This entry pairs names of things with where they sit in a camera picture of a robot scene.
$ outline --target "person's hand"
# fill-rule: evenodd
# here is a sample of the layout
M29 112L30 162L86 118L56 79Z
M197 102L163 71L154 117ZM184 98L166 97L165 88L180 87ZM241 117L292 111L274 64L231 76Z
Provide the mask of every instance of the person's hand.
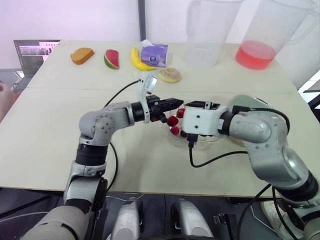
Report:
M14 94L4 83L0 83L0 122L15 103L18 95Z

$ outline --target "purple tissue box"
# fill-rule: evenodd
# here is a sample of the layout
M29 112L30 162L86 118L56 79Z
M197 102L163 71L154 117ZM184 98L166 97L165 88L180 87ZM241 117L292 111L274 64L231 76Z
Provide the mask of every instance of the purple tissue box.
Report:
M149 66L165 68L168 45L154 44L145 46L141 50L141 61Z

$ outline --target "strawberry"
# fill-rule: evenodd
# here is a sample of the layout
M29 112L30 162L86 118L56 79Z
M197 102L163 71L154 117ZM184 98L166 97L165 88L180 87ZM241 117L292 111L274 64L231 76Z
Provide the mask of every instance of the strawberry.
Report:
M185 114L185 108L180 108L177 112L176 112L176 117L178 119L183 119L184 118L184 114Z
M179 127L177 127L177 126L173 126L173 127L170 128L170 131L171 131L171 133L172 133L173 135L178 135L180 129L179 129Z
M178 122L179 122L178 118L176 118L175 116L170 116L170 117L168 118L167 124L168 124L170 127L173 127L173 126L177 125Z

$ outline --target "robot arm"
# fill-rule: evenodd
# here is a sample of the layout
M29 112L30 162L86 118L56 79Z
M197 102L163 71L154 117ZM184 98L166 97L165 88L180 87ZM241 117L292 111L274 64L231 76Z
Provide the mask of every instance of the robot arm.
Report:
M82 240L94 213L105 201L108 181L102 177L106 171L106 156L112 135L119 129L160 120L167 122L164 112L177 109L182 100L160 100L151 93L155 78L149 75L140 81L139 102L110 104L98 111L86 113L80 120L81 135L76 159L72 162L64 192L64 206L51 210L23 240Z
M290 218L305 229L305 239L320 236L320 227L315 227L320 221L319 182L288 146L288 126L280 115L237 106L232 111L187 108L182 128L189 134L242 140L254 173L281 194Z

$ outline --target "banana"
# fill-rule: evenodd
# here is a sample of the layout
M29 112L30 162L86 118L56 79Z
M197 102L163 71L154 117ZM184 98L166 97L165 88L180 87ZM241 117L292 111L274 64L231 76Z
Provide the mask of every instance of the banana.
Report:
M140 60L137 48L132 48L131 50L131 61L133 65L135 65L135 67L141 71L156 70L155 66L149 66Z

